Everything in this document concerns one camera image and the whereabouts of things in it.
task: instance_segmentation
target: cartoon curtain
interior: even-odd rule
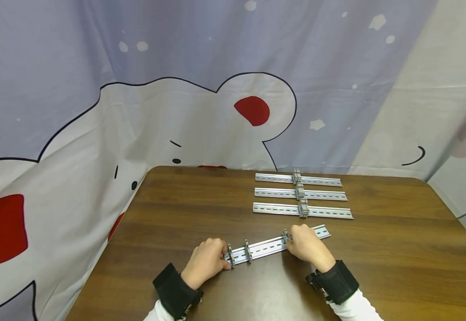
[[[466,1],[0,0],[0,320],[63,320],[159,165],[432,177],[466,215]]]

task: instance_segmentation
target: white snowflake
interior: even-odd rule
[[[386,18],[384,17],[384,14],[380,14],[378,16],[375,16],[372,19],[372,22],[368,26],[368,29],[379,30],[381,29],[382,26],[384,26],[385,23],[386,23]]]
[[[323,128],[326,124],[322,121],[322,119],[317,119],[314,121],[310,121],[310,129],[314,129],[318,131],[319,129]]]

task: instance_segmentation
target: right hand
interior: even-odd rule
[[[294,225],[288,233],[291,235],[293,243],[286,243],[291,254],[303,261],[310,262],[320,273],[326,273],[335,266],[336,261],[331,252],[317,237],[315,231],[306,224]]]

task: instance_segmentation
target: wooden table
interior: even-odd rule
[[[326,224],[324,240],[345,261],[386,321],[466,320],[466,230],[426,183],[416,179],[321,175],[342,179],[354,220],[254,214],[254,172],[158,167],[151,170],[118,226],[68,321],[141,321],[157,300],[153,278],[172,262],[181,271],[201,241],[233,248],[271,239],[292,224]],[[287,251],[239,264],[203,286],[188,320],[338,320],[305,283],[310,266]]]

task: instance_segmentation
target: red spot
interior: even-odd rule
[[[116,229],[117,226],[119,225],[119,222],[121,222],[121,220],[123,219],[123,216],[124,216],[124,213],[122,213],[121,215],[119,215],[119,217],[117,217],[117,219],[115,220],[114,226],[112,226],[112,229],[110,230],[110,233],[108,233],[108,241],[109,241],[109,242],[110,242],[110,239],[112,238],[112,235],[113,235],[114,232],[115,232],[115,229]]]
[[[0,198],[0,263],[6,262],[28,248],[21,194]]]
[[[227,169],[226,166],[206,166],[206,165],[201,165],[201,166],[198,166],[199,168],[202,168],[202,169]]]
[[[234,108],[255,127],[265,124],[270,116],[266,102],[255,96],[240,99]]]

